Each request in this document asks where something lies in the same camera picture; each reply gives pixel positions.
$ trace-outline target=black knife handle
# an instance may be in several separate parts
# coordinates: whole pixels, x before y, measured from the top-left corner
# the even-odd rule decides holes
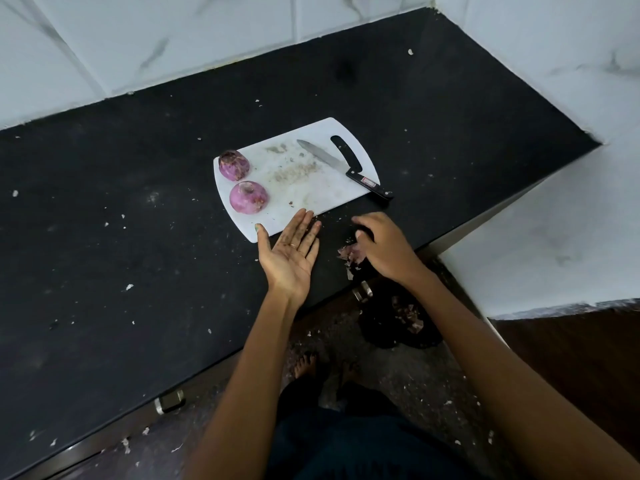
[[[373,180],[368,179],[367,177],[362,176],[356,170],[349,170],[346,174],[347,177],[352,179],[354,182],[359,183],[368,191],[375,193],[377,196],[382,197],[385,200],[391,200],[394,197],[394,193],[388,190],[384,190],[380,185],[375,183]]]

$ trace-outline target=foot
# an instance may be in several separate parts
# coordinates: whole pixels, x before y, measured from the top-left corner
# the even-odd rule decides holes
[[[300,379],[300,377],[304,375],[310,375],[311,377],[316,377],[316,354],[304,354],[302,357],[298,359],[294,368],[293,375],[296,379]]]
[[[360,384],[360,367],[356,362],[347,362],[345,360],[342,363],[342,378],[340,380],[340,387],[347,384],[347,382],[355,382],[356,384]]]

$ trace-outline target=cutting board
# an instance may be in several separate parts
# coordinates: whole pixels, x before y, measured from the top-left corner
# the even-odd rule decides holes
[[[361,185],[318,160],[296,142],[304,139],[346,161],[331,141],[332,136],[341,137],[351,148],[362,166],[360,173],[379,184],[378,174],[365,149],[333,118],[238,149],[251,163],[251,171],[244,180],[259,183],[269,193],[269,203],[257,214],[240,214],[231,207],[229,193],[237,182],[223,177],[218,158],[213,160],[220,199],[231,220],[249,241],[257,242],[254,228],[257,223],[273,235],[282,231],[301,207],[318,215],[367,193]]]

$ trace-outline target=white wall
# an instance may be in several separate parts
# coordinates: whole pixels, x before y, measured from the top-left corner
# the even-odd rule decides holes
[[[607,143],[444,252],[445,265],[489,317],[640,298],[640,0],[436,5]]]
[[[433,0],[0,0],[0,128]]]

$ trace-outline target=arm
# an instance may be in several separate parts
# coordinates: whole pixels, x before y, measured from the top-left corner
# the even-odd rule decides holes
[[[640,478],[640,465],[478,320],[415,255],[385,214],[354,217],[375,241],[356,238],[372,265],[407,288],[519,457],[539,479]]]
[[[273,249],[267,231],[256,226],[269,291],[220,404],[187,464],[186,480],[251,480],[264,475],[289,331],[308,295],[319,249],[320,222],[307,233],[312,217],[313,212],[300,209]]]

